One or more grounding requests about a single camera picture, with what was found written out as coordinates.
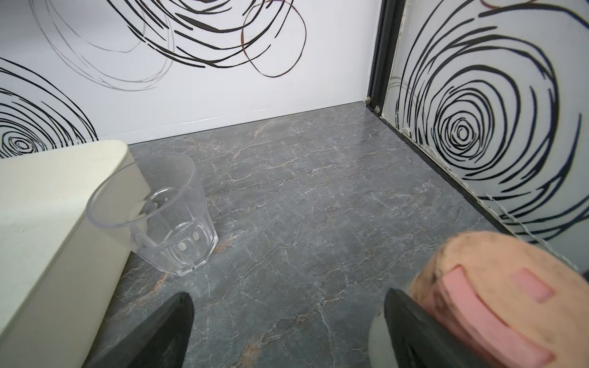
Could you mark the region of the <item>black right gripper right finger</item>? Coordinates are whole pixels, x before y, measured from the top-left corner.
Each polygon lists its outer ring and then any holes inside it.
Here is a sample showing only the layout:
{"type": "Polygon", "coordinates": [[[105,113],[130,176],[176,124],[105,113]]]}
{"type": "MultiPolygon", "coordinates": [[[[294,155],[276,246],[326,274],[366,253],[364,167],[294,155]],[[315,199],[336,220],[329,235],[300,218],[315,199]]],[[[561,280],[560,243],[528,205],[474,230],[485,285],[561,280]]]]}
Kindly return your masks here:
{"type": "Polygon", "coordinates": [[[400,289],[389,289],[384,317],[399,367],[489,367],[400,289]]]}

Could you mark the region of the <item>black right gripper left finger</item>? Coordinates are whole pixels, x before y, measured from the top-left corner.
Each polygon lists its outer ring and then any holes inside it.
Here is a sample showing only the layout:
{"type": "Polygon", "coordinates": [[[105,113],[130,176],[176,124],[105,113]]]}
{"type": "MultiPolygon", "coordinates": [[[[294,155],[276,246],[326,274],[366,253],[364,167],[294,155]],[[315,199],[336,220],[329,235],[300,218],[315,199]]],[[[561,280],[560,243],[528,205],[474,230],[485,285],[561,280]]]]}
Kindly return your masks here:
{"type": "Polygon", "coordinates": [[[181,367],[194,320],[193,299],[174,294],[89,367],[181,367]]]}

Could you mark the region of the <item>cream plastic bin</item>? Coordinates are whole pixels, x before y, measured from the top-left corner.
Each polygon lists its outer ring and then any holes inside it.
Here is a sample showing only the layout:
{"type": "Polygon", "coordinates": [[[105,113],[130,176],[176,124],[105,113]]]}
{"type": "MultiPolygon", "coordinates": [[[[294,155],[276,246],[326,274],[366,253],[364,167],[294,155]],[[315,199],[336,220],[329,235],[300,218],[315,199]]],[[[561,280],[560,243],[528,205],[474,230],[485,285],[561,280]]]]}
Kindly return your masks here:
{"type": "Polygon", "coordinates": [[[130,255],[87,202],[132,162],[119,140],[1,161],[2,366],[84,364],[130,255]]]}

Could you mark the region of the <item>pink lid glass jar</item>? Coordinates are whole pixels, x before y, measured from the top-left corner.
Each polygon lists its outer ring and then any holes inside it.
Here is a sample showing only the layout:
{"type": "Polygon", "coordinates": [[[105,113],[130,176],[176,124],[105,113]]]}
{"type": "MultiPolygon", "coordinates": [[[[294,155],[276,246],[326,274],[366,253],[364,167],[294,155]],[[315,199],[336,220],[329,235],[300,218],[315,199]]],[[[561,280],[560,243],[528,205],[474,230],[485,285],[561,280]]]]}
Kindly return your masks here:
{"type": "Polygon", "coordinates": [[[517,238],[454,235],[397,295],[490,366],[588,365],[586,277],[517,238]]]}

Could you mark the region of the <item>clear plastic cup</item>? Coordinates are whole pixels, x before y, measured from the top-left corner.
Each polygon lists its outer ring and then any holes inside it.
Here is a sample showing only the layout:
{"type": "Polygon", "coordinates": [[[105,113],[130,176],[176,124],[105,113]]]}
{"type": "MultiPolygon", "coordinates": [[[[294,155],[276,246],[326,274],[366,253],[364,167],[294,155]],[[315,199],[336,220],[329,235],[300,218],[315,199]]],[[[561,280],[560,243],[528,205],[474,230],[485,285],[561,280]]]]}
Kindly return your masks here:
{"type": "Polygon", "coordinates": [[[219,241],[196,164],[182,153],[124,164],[96,188],[86,215],[118,244],[175,276],[205,265],[219,241]]]}

